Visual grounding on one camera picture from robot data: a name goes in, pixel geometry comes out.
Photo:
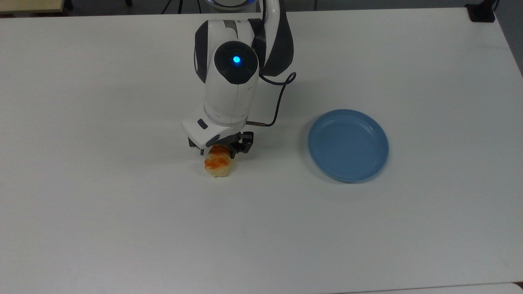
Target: table surface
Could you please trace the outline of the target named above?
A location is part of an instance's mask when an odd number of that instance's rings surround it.
[[[464,8],[289,13],[278,121],[211,178],[181,120],[193,35],[165,15],[0,19],[0,292],[337,293],[523,280],[523,79]],[[260,82],[250,118],[279,87]],[[306,139],[374,118],[383,171],[325,176]]]
[[[61,12],[64,0],[1,0],[0,14]]]
[[[522,294],[516,284],[471,285],[409,290],[367,292],[368,294]]]

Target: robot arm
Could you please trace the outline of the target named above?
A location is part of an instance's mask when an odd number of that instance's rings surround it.
[[[250,148],[253,135],[241,134],[241,130],[251,110],[258,75],[280,74],[293,57],[283,0],[263,2],[263,19],[209,20],[197,30],[195,70],[205,83],[206,95],[181,124],[190,146],[203,150],[215,143],[228,145],[234,151],[231,157]]]

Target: plastic plate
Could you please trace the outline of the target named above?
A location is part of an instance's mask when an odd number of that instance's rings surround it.
[[[309,131],[309,152],[330,177],[355,183],[376,175],[389,143],[381,126],[359,111],[338,109],[320,116]]]

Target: bread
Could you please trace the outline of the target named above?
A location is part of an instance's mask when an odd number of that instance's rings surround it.
[[[205,170],[213,177],[224,177],[231,168],[231,152],[224,145],[213,145],[207,159],[205,159]]]

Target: orange sauce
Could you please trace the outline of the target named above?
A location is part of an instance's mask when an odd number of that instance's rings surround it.
[[[205,160],[205,167],[218,169],[229,165],[229,148],[223,145],[213,145],[209,151],[209,158]]]

